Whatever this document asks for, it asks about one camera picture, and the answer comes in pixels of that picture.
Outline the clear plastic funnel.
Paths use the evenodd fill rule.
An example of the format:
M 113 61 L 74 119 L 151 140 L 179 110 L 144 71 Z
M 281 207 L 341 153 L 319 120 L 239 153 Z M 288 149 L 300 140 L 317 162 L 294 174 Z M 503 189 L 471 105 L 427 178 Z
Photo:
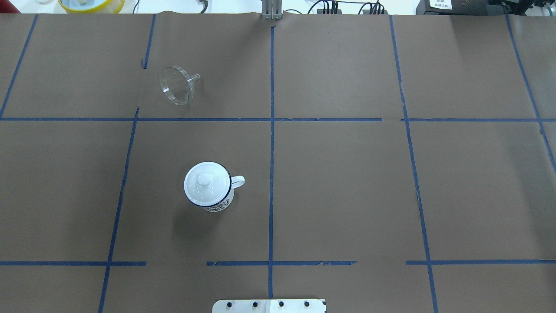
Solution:
M 185 106 L 193 100 L 196 83 L 201 79 L 198 73 L 190 74 L 180 66 L 167 66 L 159 76 L 163 95 L 177 106 Z

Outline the blue tape strip centre lengthwise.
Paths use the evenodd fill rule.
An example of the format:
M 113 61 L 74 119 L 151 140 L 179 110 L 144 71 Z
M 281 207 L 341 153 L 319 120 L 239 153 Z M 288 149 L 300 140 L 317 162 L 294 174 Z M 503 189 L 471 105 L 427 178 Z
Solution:
M 270 161 L 268 216 L 268 298 L 274 298 L 275 26 L 270 28 Z

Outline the blue tape strip lengthwise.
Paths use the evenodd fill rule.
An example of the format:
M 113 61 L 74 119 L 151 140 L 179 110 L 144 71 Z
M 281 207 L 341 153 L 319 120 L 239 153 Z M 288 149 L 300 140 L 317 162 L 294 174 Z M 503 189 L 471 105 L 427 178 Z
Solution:
M 275 26 L 270 28 L 270 161 L 268 216 L 268 298 L 274 298 Z
M 114 255 L 115 244 L 116 244 L 116 240 L 117 240 L 117 233 L 118 233 L 118 230 L 119 230 L 119 220 L 120 220 L 120 216 L 121 216 L 123 198 L 124 198 L 124 193 L 125 193 L 127 176 L 128 176 L 128 172 L 129 172 L 129 163 L 130 163 L 130 159 L 131 159 L 132 147 L 133 147 L 133 143 L 134 143 L 135 132 L 136 132 L 136 127 L 137 127 L 138 118 L 139 118 L 139 111 L 140 111 L 140 108 L 137 107 L 137 109 L 135 111 L 135 114 L 133 116 L 133 119 L 132 119 L 132 128 L 131 128 L 128 148 L 127 148 L 127 152 L 126 152 L 126 161 L 125 161 L 123 177 L 122 177 L 122 182 L 121 182 L 120 191 L 119 191 L 119 198 L 118 198 L 117 208 L 116 208 L 116 212 L 115 212 L 113 232 L 111 234 L 111 240 L 110 240 L 110 246 L 109 246 L 109 254 L 108 254 L 107 261 L 106 261 L 106 266 L 105 266 L 105 273 L 104 273 L 104 279 L 103 279 L 103 288 L 101 290 L 101 295 L 100 295 L 100 300 L 99 300 L 99 309 L 98 309 L 99 313 L 103 313 L 103 311 L 104 311 L 105 301 L 106 301 L 106 293 L 107 293 L 107 290 L 108 290 L 108 287 L 109 287 L 110 272 L 111 272 L 111 268 L 113 267 L 113 255 Z
M 408 114 L 408 109 L 407 109 L 407 101 L 406 101 L 406 97 L 405 97 L 405 94 L 404 94 L 404 91 L 403 91 L 403 77 L 402 77 L 402 73 L 401 73 L 397 38 L 396 38 L 396 34 L 395 34 L 394 18 L 393 18 L 392 15 L 389 15 L 388 18 L 389 18 L 389 25 L 390 25 L 390 28 L 391 28 L 391 39 L 392 39 L 392 45 L 393 45 L 394 61 L 395 61 L 397 80 L 398 80 L 398 88 L 399 88 L 399 93 L 400 93 L 400 99 L 401 99 L 401 102 L 402 102 L 402 110 L 403 110 L 402 122 L 404 123 L 405 131 L 406 131 L 408 151 L 409 151 L 409 155 L 410 155 L 410 163 L 411 163 L 412 175 L 413 175 L 413 180 L 414 180 L 414 188 L 415 188 L 415 194 L 416 194 L 416 197 L 417 197 L 417 206 L 418 206 L 418 210 L 419 210 L 421 235 L 422 235 L 423 246 L 424 246 L 424 254 L 425 254 L 424 265 L 427 267 L 427 275 L 428 275 L 428 280 L 429 280 L 429 285 L 430 285 L 430 295 L 431 295 L 433 312 L 438 313 L 439 308 L 438 308 L 438 303 L 437 303 L 437 293 L 436 293 L 436 286 L 435 286 L 435 281 L 434 281 L 433 265 L 432 265 L 432 261 L 431 261 L 430 245 L 429 245 L 428 234 L 427 234 L 426 219 L 425 219 L 425 214 L 424 214 L 422 196 L 421 196 L 421 192 L 420 192 L 420 183 L 419 183 L 419 176 L 418 176 L 418 172 L 417 172 L 416 160 L 415 160 L 415 155 L 414 155 L 413 141 L 412 141 L 412 137 L 411 137 L 411 128 L 410 128 L 409 114 Z

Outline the brown paper table cover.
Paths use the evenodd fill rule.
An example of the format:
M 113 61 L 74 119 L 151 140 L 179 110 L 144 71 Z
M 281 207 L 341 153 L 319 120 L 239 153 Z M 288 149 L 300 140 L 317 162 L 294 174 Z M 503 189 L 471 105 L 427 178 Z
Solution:
M 409 118 L 535 118 L 505 16 L 393 16 Z M 510 16 L 542 119 L 555 18 Z M 432 313 L 388 16 L 40 14 L 1 119 L 1 261 L 107 261 L 103 313 L 268 299 L 275 26 L 274 299 Z M 191 103 L 167 66 L 201 75 Z M 555 260 L 537 123 L 410 122 L 431 261 Z M 433 265 L 439 313 L 553 313 L 554 265 Z M 1 266 L 3 313 L 97 313 L 105 266 Z

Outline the white metal mounting plate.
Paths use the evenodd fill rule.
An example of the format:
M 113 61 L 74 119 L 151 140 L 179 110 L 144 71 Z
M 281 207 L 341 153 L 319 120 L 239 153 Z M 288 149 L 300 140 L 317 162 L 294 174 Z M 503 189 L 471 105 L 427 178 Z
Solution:
M 218 300 L 213 313 L 326 313 L 321 299 L 249 299 Z

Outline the blue tape strip near crosswise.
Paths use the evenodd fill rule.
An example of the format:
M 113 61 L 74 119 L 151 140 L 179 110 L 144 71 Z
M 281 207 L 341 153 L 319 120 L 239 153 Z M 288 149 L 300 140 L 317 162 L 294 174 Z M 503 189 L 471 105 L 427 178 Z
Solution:
M 273 266 L 351 266 L 356 261 L 274 261 Z M 406 265 L 554 265 L 555 260 L 406 261 Z M 1 261 L 1 266 L 146 266 L 146 261 Z M 268 261 L 207 261 L 207 266 L 267 266 Z

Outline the blue tape strip crosswise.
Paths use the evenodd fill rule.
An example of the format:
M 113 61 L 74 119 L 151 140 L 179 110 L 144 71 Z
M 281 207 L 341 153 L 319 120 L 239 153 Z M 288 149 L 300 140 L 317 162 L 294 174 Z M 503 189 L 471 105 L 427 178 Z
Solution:
M 534 119 L 534 118 L 403 118 L 401 122 L 469 122 L 469 123 L 555 123 L 556 119 Z
M 356 261 L 274 261 L 273 266 L 351 266 Z M 406 261 L 406 265 L 554 265 L 555 260 Z M 146 266 L 146 261 L 1 261 L 1 266 Z M 207 261 L 207 266 L 267 266 L 268 261 Z

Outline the blue tape strip right crosswise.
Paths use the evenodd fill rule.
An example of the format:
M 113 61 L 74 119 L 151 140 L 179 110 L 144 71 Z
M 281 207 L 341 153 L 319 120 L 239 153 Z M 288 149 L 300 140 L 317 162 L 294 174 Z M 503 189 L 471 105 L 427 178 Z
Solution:
M 555 123 L 556 119 L 534 119 L 534 118 L 403 118 L 401 122 L 469 122 L 469 123 Z

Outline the blue tape strip right lengthwise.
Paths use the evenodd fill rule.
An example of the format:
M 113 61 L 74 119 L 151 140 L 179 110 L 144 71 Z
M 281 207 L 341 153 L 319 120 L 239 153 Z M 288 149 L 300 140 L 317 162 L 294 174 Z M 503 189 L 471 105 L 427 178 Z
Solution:
M 419 176 L 418 176 L 418 172 L 417 172 L 416 160 L 415 160 L 415 155 L 414 155 L 413 141 L 412 141 L 412 137 L 411 137 L 411 128 L 410 128 L 409 114 L 408 114 L 408 109 L 407 109 L 407 101 L 406 101 L 406 97 L 405 97 L 405 94 L 404 94 L 404 91 L 403 91 L 403 77 L 402 77 L 402 73 L 401 73 L 397 38 L 396 38 L 396 34 L 395 34 L 394 18 L 393 18 L 392 15 L 389 15 L 388 18 L 389 18 L 389 25 L 390 25 L 390 28 L 391 28 L 391 39 L 392 39 L 392 45 L 393 45 L 394 61 L 395 61 L 397 80 L 398 80 L 398 88 L 399 88 L 399 93 L 400 93 L 400 99 L 401 99 L 401 102 L 402 102 L 402 110 L 403 110 L 402 122 L 404 123 L 405 131 L 406 131 L 408 151 L 409 151 L 409 155 L 410 155 L 410 163 L 411 163 L 412 175 L 413 175 L 413 180 L 414 180 L 414 188 L 415 188 L 415 194 L 416 194 L 416 197 L 417 197 L 417 206 L 418 206 L 418 210 L 419 210 L 421 235 L 422 235 L 423 246 L 424 246 L 424 254 L 425 254 L 424 265 L 427 267 L 427 275 L 428 275 L 428 280 L 429 280 L 429 285 L 430 285 L 430 295 L 431 295 L 433 312 L 438 313 L 439 308 L 438 308 L 438 303 L 437 303 L 437 293 L 436 293 L 436 286 L 435 286 L 435 281 L 434 281 L 433 265 L 432 265 L 432 261 L 431 261 L 430 245 L 429 245 L 428 234 L 427 234 L 426 219 L 425 219 L 425 214 L 424 214 L 422 196 L 421 196 L 421 192 L 420 192 L 420 183 L 419 183 Z

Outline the black device with label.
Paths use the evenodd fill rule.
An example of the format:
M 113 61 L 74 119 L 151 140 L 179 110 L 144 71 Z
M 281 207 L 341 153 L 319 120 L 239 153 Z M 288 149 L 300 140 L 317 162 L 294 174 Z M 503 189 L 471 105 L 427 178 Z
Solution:
M 509 7 L 498 0 L 420 0 L 416 15 L 498 16 Z

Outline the yellow rimmed bowl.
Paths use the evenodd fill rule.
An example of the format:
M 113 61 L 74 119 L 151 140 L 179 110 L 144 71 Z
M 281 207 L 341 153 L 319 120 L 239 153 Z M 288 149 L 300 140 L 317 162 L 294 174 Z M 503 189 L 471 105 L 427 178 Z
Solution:
M 73 14 L 118 14 L 125 0 L 58 0 L 66 13 Z

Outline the blue tape strip far right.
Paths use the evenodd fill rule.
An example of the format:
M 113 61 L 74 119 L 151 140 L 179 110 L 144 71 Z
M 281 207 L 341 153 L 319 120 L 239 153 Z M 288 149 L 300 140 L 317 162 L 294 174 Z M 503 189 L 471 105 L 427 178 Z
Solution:
M 505 20 L 506 20 L 506 26 L 507 26 L 509 38 L 510 38 L 512 48 L 513 48 L 513 51 L 514 51 L 514 55 L 516 56 L 516 61 L 517 61 L 518 67 L 520 69 L 520 73 L 521 73 L 524 85 L 526 87 L 528 98 L 530 99 L 530 103 L 531 103 L 532 109 L 534 111 L 535 120 L 536 120 L 536 123 L 538 124 L 540 134 L 542 136 L 544 145 L 546 147 L 546 152 L 548 154 L 552 170 L 553 170 L 554 173 L 556 173 L 555 157 L 554 157 L 553 151 L 551 149 L 550 143 L 548 141 L 548 137 L 547 137 L 546 130 L 545 130 L 545 127 L 544 127 L 544 124 L 543 124 L 543 120 L 540 117 L 540 113 L 539 113 L 539 110 L 538 110 L 538 107 L 537 107 L 537 104 L 536 104 L 536 100 L 534 99 L 534 95 L 533 95 L 532 89 L 530 87 L 530 81 L 527 77 L 526 71 L 525 71 L 523 63 L 522 63 L 522 58 L 520 56 L 520 52 L 519 52 L 519 50 L 517 48 L 517 45 L 516 45 L 516 38 L 514 36 L 514 32 L 513 32 L 513 29 L 512 29 L 512 22 L 510 20 L 509 14 L 505 14 L 504 16 L 505 16 Z

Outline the blue tape strip far left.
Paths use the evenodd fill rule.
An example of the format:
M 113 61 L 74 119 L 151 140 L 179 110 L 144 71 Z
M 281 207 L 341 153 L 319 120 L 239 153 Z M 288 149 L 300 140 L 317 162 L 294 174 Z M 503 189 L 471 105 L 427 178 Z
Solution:
M 17 80 L 39 14 L 1 14 L 1 119 Z

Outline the grey metal bracket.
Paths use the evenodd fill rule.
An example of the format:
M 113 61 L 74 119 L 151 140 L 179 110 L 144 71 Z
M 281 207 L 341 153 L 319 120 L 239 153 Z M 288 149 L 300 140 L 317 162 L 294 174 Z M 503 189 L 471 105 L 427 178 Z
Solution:
M 262 20 L 281 20 L 283 18 L 282 0 L 262 0 Z

